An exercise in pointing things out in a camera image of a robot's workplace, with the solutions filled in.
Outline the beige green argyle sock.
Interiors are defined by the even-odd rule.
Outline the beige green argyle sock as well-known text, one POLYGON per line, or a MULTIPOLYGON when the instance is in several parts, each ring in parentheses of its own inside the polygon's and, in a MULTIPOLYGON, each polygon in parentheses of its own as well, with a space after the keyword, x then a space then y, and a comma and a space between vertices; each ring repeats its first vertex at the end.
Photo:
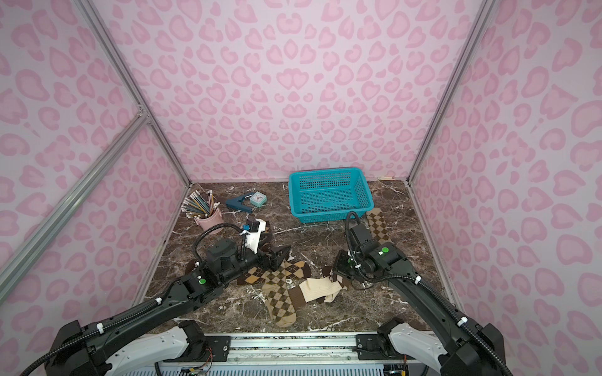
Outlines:
POLYGON ((380 244, 390 242, 391 238, 387 231, 383 211, 380 208, 373 208, 373 210, 366 213, 366 217, 372 237, 380 244))
POLYGON ((302 280, 311 276, 310 266, 304 261, 283 262, 276 271, 267 271, 262 277, 262 294, 268 313, 278 327, 291 327, 297 320, 296 309, 288 292, 288 279, 302 280))

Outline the brown cream striped sock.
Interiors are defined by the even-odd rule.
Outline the brown cream striped sock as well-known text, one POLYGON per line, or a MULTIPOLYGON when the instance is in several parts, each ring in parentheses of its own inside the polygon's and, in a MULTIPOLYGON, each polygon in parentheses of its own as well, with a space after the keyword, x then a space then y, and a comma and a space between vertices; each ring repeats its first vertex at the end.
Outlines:
POLYGON ((325 302, 332 302, 343 286, 329 278, 309 278, 299 286, 288 290, 289 297, 295 307, 307 305, 309 302, 324 299, 325 302))

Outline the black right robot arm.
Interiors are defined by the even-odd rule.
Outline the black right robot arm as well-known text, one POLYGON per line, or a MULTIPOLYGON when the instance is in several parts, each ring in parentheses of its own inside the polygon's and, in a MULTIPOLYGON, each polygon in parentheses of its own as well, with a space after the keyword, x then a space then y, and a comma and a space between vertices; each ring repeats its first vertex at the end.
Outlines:
POLYGON ((350 280, 385 283, 403 296, 429 325, 444 353, 434 357, 432 369, 441 375, 511 375, 506 365, 501 332, 481 326, 441 295, 416 271, 393 243, 378 243, 360 222, 345 223, 347 251, 341 251, 335 271, 350 280))

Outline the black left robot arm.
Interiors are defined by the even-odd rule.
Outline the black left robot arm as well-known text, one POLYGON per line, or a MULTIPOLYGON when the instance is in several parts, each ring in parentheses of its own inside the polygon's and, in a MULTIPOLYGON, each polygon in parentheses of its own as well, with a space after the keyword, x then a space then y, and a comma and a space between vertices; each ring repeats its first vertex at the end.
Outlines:
POLYGON ((86 326, 78 321, 64 325, 50 351, 31 366, 44 366, 48 375, 122 375, 163 360, 212 360, 221 349, 208 343, 192 321, 159 335, 149 331, 211 302, 254 267, 278 270, 290 250, 282 246, 251 252, 222 239, 193 263, 189 274, 153 299, 86 326))

